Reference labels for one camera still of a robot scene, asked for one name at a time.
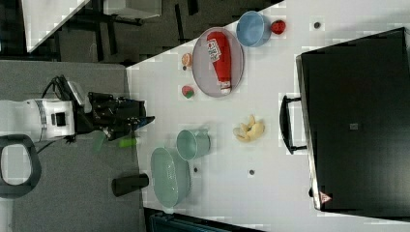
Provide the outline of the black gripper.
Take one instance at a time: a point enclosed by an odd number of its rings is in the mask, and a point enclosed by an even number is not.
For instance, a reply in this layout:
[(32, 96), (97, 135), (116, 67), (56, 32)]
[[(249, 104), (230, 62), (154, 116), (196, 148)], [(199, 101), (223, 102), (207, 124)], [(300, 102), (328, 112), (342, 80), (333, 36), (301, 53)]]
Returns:
[(103, 131), (106, 138), (112, 141), (143, 128), (155, 120), (154, 116), (146, 117), (144, 101), (89, 92), (88, 102), (91, 105), (89, 112), (84, 106), (80, 106), (76, 111), (75, 132), (77, 134)]

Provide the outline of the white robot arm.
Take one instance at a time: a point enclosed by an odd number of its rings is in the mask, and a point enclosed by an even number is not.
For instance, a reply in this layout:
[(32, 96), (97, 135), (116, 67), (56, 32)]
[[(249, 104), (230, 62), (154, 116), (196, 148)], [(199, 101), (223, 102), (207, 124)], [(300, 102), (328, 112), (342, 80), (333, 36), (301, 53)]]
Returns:
[(1, 102), (1, 134), (25, 135), (34, 142), (102, 131), (109, 141), (124, 137), (155, 120), (146, 114), (145, 102), (90, 92), (77, 100), (32, 99)]

